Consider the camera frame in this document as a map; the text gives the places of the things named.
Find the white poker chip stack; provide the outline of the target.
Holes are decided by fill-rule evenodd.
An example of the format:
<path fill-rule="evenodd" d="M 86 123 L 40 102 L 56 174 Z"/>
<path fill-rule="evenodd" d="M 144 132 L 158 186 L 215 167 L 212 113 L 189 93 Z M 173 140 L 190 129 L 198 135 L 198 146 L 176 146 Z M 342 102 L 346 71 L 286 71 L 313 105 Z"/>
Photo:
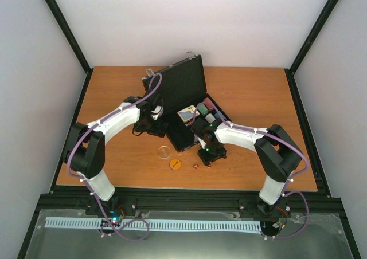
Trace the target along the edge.
<path fill-rule="evenodd" d="M 215 118 L 211 113 L 209 113 L 209 114 L 207 114 L 207 115 L 205 116 L 205 120 L 206 120 L 208 123 L 212 123 L 212 122 L 214 122 L 214 121 L 216 120 L 216 118 Z"/>

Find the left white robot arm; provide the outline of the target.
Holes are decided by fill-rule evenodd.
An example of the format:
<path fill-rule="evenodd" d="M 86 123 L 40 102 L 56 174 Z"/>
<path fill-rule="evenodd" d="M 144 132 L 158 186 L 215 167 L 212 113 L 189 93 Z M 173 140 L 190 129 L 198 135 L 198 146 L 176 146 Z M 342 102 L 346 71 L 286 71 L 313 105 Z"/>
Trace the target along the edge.
<path fill-rule="evenodd" d="M 114 214 L 119 208 L 119 200 L 113 196 L 115 187 L 104 170 L 108 143 L 126 128 L 132 129 L 135 136 L 147 133 L 164 137 L 167 124 L 161 118 L 163 110 L 163 98 L 149 89 L 143 97 L 124 99 L 120 106 L 98 120 L 71 126 L 63 162 L 100 199 L 99 207 L 106 214 Z"/>

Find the red poker chip stack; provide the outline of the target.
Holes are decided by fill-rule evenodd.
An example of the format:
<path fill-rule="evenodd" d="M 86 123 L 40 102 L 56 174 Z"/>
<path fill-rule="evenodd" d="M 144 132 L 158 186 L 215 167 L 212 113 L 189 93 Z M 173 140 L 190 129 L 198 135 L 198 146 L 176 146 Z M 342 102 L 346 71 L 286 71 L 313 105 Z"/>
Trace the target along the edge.
<path fill-rule="evenodd" d="M 213 106 L 213 102 L 211 101 L 211 99 L 210 98 L 205 98 L 204 100 L 203 100 L 203 103 L 204 103 L 204 105 L 207 107 L 207 109 L 209 110 L 209 111 L 212 111 L 212 110 L 214 110 L 214 106 Z"/>

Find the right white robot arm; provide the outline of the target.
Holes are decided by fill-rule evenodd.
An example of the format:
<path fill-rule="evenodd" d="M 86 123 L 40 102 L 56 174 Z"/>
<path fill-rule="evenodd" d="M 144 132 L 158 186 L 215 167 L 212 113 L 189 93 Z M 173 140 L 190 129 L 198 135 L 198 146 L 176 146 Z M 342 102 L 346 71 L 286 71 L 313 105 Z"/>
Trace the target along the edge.
<path fill-rule="evenodd" d="M 287 185 L 298 174 L 295 170 L 301 161 L 310 164 L 300 148 L 294 143 L 283 127 L 274 124 L 270 128 L 252 128 L 216 119 L 209 123 L 202 118 L 195 119 L 191 126 L 200 144 L 198 156 L 205 165 L 218 159 L 225 159 L 226 144 L 242 147 L 255 152 L 260 160 L 266 178 L 259 192 L 257 209 L 262 215 L 270 215 Z"/>

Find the playing card deck box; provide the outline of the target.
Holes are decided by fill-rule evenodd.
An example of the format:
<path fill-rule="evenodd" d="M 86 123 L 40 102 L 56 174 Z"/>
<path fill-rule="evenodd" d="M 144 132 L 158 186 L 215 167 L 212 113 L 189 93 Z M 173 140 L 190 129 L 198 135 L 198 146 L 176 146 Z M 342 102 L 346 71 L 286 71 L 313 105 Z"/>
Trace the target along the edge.
<path fill-rule="evenodd" d="M 195 106 L 194 105 L 190 105 L 188 107 L 185 107 L 184 109 L 178 111 L 177 114 L 184 123 L 187 123 L 192 118 L 197 117 L 197 116 L 200 115 L 199 112 L 195 112 Z"/>

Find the blue poker chip stack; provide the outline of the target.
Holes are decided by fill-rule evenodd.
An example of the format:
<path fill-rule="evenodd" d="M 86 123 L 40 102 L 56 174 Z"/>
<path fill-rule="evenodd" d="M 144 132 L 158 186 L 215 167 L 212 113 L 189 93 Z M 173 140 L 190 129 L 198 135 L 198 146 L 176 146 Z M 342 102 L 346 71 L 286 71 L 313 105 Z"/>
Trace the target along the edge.
<path fill-rule="evenodd" d="M 217 112 L 214 114 L 216 119 L 223 119 L 226 120 L 225 116 L 221 112 Z"/>

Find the green poker chip stack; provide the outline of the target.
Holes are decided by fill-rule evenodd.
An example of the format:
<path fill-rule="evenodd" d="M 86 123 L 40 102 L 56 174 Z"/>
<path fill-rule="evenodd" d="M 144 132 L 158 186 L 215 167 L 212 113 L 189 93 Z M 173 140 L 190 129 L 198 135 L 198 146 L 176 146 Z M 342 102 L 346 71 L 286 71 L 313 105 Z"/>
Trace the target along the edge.
<path fill-rule="evenodd" d="M 205 104 L 201 104 L 197 107 L 197 110 L 202 116 L 206 116 L 209 113 L 209 110 L 205 106 Z"/>

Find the clear plastic disc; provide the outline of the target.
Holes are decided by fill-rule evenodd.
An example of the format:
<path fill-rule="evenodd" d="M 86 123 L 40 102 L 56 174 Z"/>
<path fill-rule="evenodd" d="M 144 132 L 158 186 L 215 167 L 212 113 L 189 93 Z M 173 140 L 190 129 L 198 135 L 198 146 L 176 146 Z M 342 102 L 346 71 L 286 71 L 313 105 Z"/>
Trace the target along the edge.
<path fill-rule="evenodd" d="M 171 156 L 171 149 L 168 146 L 160 146 L 157 150 L 157 155 L 161 159 L 168 159 Z"/>

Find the black poker set case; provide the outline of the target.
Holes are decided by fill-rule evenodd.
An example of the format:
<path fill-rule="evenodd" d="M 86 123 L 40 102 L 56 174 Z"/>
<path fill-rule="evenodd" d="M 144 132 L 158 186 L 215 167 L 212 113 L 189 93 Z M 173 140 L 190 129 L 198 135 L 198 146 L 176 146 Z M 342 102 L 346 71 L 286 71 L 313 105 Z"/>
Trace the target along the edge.
<path fill-rule="evenodd" d="M 201 55 L 194 55 L 158 71 L 162 81 L 157 92 L 163 98 L 163 121 L 168 123 L 166 135 L 177 152 L 183 152 L 196 144 L 190 126 L 185 126 L 177 112 L 190 105 L 197 106 L 207 92 Z"/>

